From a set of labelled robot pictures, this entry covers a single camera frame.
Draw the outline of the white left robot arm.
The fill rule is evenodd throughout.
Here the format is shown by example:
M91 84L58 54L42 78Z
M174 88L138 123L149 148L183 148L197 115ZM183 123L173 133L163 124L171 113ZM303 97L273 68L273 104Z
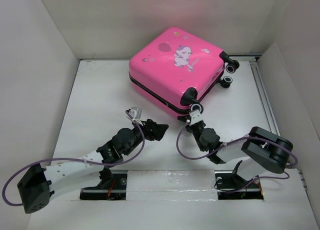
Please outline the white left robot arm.
M120 129L111 140L74 162L31 166L17 185L24 212L35 213L50 200L76 189L109 188L114 180L110 167L123 162L123 156L144 140L161 140L167 129L167 125L147 119L133 129Z

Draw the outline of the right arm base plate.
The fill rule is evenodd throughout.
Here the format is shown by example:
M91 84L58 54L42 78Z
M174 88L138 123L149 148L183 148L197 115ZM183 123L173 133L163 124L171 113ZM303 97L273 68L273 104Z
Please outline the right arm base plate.
M263 200L263 191L260 183L243 180L237 175L239 161L232 171L215 172L214 188L217 190L218 200Z

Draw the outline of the pink suitcase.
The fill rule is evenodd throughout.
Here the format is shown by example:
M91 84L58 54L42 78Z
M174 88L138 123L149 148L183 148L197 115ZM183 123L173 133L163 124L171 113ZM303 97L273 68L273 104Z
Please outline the pink suitcase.
M170 27L129 60L134 89L175 119L185 121L193 104L219 84L229 88L240 64L223 49Z

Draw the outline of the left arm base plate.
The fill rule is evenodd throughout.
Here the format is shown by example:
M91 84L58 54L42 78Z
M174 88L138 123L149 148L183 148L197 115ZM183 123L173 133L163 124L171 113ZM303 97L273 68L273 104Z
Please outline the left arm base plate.
M127 194L128 171L103 170L101 180L95 187L81 189L79 199L83 201L124 201Z

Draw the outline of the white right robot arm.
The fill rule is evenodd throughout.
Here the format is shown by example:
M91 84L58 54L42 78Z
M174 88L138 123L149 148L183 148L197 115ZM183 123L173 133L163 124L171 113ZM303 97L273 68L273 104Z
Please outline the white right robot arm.
M206 127L204 121L192 123L190 120L186 121L176 139L178 153L188 160L193 158L180 149L180 138L184 131L192 134L199 150L205 153L202 158L216 165L239 160L230 177L234 192L264 178L265 172L278 174L277 178L282 179L281 174L286 173L285 169L298 163L297 156L292 153L292 142L263 128L253 127L243 137L223 142L213 128ZM288 164L290 158L294 160L292 164Z

